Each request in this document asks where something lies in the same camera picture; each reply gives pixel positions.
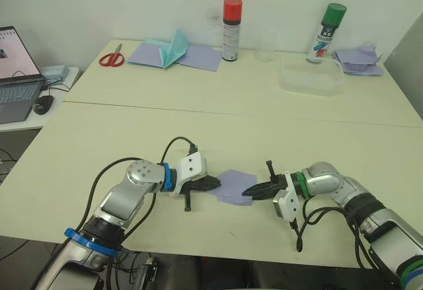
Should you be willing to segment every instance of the computer mouse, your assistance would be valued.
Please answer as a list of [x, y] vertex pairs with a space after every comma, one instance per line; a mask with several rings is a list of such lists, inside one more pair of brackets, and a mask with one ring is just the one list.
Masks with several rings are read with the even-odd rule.
[[32, 110], [38, 115], [44, 115], [52, 107], [54, 97], [52, 95], [41, 96], [32, 103]]

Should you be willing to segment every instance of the green cap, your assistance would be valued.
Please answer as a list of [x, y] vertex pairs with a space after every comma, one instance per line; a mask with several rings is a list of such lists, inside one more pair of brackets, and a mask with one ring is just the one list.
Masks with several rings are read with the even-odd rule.
[[322, 19], [322, 24], [328, 26], [339, 27], [342, 18], [344, 18], [346, 7], [341, 4], [332, 3], [328, 5], [328, 9]]

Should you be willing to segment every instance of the blue ring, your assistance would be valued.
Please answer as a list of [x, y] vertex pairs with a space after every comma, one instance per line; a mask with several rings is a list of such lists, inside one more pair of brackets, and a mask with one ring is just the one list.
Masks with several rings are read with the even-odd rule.
[[418, 275], [423, 275], [423, 269], [414, 270], [413, 272], [410, 272], [407, 277], [404, 280], [404, 289], [407, 288], [408, 283]]
[[169, 169], [169, 164], [163, 163], [165, 168], [165, 183], [163, 184], [162, 192], [169, 192], [173, 190], [173, 184], [171, 182], [171, 170]]
[[65, 236], [72, 238], [75, 242], [77, 242], [78, 244], [80, 244], [82, 246], [90, 248], [90, 249], [92, 249], [96, 252], [100, 252], [101, 254], [104, 254], [104, 255], [107, 255], [107, 256], [113, 257], [118, 252], [115, 249], [111, 249], [111, 248], [101, 246], [99, 244], [96, 244], [95, 242], [91, 242], [90, 240], [79, 236], [78, 233], [75, 232], [75, 230], [73, 230], [71, 228], [68, 228], [65, 231]]

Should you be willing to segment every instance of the red scissors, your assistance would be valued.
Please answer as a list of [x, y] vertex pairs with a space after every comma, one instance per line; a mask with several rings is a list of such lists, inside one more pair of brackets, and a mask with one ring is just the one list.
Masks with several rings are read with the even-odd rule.
[[125, 62], [124, 56], [120, 53], [120, 48], [122, 44], [120, 44], [116, 50], [114, 50], [111, 54], [106, 54], [102, 57], [98, 62], [103, 67], [119, 67]]

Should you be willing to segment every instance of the spray can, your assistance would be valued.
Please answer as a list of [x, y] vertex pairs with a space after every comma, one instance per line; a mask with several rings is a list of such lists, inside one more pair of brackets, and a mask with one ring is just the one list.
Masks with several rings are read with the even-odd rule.
[[223, 2], [222, 58], [226, 61], [235, 61], [238, 58], [242, 11], [243, 2], [241, 0], [225, 0]]
[[322, 62], [322, 58], [328, 51], [332, 42], [336, 29], [344, 18], [346, 7], [341, 4], [332, 3], [328, 5], [325, 15], [323, 16], [317, 37], [313, 41], [313, 45], [307, 55], [307, 60], [313, 63]]

